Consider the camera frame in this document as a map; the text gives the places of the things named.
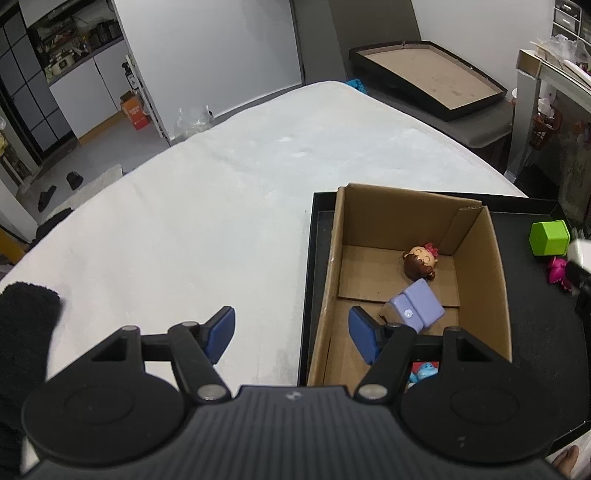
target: white table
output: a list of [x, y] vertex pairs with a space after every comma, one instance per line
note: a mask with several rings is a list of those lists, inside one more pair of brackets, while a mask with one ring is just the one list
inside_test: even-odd
[[[154, 157], [72, 213], [0, 282], [64, 300], [52, 376], [122, 325], [165, 332], [236, 309], [217, 368], [295, 384], [310, 206], [349, 182], [522, 196], [424, 123], [336, 82], [294, 90]], [[167, 365], [149, 372], [174, 382]]]
[[527, 148], [533, 129], [533, 116], [538, 112], [538, 98], [542, 80], [591, 112], [591, 89], [556, 59], [538, 50], [544, 58], [531, 50], [520, 50], [517, 59], [517, 100], [509, 161], [505, 178], [515, 181], [525, 167]]

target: pink toy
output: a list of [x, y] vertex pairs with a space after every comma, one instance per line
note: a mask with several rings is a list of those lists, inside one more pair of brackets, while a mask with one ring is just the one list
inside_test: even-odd
[[571, 282], [566, 278], [566, 260], [564, 258], [552, 257], [548, 264], [548, 283], [560, 283], [562, 288], [570, 291], [573, 288]]

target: orange box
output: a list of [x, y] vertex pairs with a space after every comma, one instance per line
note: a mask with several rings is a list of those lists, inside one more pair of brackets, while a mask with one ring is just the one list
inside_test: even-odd
[[145, 127], [150, 122], [142, 109], [140, 99], [132, 92], [127, 92], [121, 97], [121, 110], [131, 120], [136, 130]]

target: cardboard box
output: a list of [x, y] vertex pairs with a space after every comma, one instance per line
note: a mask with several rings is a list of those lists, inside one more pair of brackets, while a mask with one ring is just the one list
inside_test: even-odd
[[378, 312], [412, 282], [402, 253], [439, 248], [429, 283], [445, 315], [423, 332], [459, 325], [511, 360], [511, 327], [501, 255], [482, 202], [413, 190], [350, 184], [339, 188], [322, 310], [308, 385], [347, 385], [368, 370], [349, 337], [348, 313]]
[[136, 130], [145, 127], [150, 122], [142, 109], [140, 99], [132, 92], [127, 92], [121, 97], [121, 110], [127, 115]]

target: doll head toy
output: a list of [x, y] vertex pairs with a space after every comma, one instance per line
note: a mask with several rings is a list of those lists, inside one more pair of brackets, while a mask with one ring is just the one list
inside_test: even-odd
[[433, 244], [429, 243], [423, 247], [412, 247], [404, 252], [404, 273], [408, 278], [417, 281], [420, 278], [433, 280], [435, 278], [435, 265], [439, 252]]

